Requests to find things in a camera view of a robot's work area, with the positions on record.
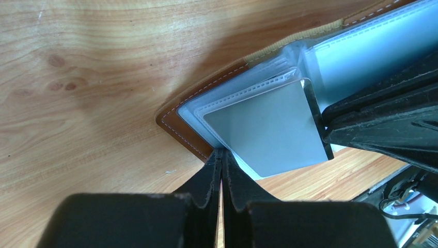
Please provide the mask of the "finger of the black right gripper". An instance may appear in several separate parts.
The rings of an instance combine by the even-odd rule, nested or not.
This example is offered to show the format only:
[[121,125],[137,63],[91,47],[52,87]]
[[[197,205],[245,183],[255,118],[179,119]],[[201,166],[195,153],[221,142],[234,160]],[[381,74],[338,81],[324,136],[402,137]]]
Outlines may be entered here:
[[325,125],[339,116],[433,84],[437,80],[437,51],[413,62],[398,73],[344,98],[322,113]]
[[437,173],[437,106],[350,112],[330,122],[324,140]]

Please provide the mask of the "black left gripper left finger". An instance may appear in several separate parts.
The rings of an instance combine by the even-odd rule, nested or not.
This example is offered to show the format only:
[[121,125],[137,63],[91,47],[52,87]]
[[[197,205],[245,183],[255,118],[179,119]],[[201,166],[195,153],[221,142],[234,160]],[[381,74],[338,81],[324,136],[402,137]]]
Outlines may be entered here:
[[216,247],[221,150],[171,193],[78,193],[54,211],[38,247]]

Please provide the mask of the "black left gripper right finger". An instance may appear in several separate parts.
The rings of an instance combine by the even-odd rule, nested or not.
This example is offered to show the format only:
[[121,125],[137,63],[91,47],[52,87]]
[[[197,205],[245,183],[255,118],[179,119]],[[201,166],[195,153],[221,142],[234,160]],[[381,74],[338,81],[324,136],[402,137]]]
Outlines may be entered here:
[[222,150],[225,247],[396,247],[382,214],[351,201],[282,201]]

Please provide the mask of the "brown leather card holder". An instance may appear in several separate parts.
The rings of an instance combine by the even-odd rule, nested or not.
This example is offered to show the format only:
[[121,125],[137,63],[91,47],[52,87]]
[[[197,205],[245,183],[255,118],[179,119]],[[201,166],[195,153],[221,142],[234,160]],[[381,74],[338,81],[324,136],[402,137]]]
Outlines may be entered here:
[[437,48],[437,1],[378,1],[195,83],[156,123],[205,161],[226,148],[254,180],[333,158],[321,113]]

